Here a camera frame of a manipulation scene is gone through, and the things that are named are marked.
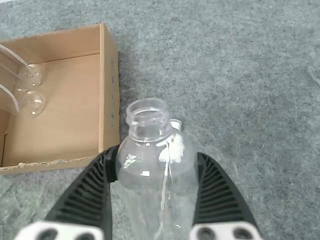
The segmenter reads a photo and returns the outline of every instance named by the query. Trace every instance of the gray carpet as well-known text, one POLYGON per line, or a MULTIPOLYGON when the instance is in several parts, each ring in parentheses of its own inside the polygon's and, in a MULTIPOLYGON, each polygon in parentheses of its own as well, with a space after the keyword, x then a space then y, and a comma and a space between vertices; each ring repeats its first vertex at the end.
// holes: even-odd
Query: gray carpet
MULTIPOLYGON (((0 4, 13 37, 100 22, 120 51, 122 138, 130 102, 166 100, 197 149, 230 174, 266 240, 319 239, 320 86, 307 73, 320 44, 319 1, 0 4)), ((42 219, 80 171, 0 177, 4 239, 42 219)), ((131 240, 117 184, 111 190, 114 239, 131 240)))

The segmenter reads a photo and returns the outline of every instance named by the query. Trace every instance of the torn cardboard edge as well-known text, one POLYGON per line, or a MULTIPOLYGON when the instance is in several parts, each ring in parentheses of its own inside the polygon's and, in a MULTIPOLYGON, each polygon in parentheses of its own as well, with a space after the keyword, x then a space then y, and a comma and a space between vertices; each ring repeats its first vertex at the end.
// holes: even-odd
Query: torn cardboard edge
POLYGON ((10 174, 20 174, 20 173, 28 173, 28 172, 40 172, 40 171, 62 169, 60 164, 64 164, 63 166, 64 169, 80 168, 80 167, 87 166, 96 156, 97 155, 93 155, 93 156, 82 157, 82 158, 71 159, 71 160, 57 159, 51 162, 31 162, 31 163, 20 162, 16 166, 0 167, 0 175, 10 175, 10 174))

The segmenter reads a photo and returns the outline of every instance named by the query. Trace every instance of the cardboard box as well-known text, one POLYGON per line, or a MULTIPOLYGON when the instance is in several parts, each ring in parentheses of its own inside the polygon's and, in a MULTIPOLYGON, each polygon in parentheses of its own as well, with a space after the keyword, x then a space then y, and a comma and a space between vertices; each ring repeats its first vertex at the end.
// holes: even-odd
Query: cardboard box
POLYGON ((41 64, 46 107, 0 111, 0 175, 83 167, 119 143, 118 51, 103 24, 1 44, 41 64))

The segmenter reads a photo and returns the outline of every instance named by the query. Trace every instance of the bottle neck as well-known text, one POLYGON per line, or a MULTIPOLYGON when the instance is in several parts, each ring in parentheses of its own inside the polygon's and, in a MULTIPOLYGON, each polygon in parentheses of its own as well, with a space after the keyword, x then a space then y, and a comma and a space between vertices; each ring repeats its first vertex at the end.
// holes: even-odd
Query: bottle neck
POLYGON ((129 137, 137 142, 156 142, 169 136, 173 128, 164 101, 146 98, 133 102, 126 109, 129 137))

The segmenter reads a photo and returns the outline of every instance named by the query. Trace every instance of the plastic bottle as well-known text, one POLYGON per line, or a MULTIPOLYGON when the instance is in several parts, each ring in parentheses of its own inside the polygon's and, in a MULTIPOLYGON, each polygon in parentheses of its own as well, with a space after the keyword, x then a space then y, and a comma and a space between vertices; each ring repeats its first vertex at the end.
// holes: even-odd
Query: plastic bottle
POLYGON ((198 194, 192 142, 171 126, 160 99, 133 102, 126 122, 129 135, 118 151, 117 177, 135 239, 188 239, 198 194))

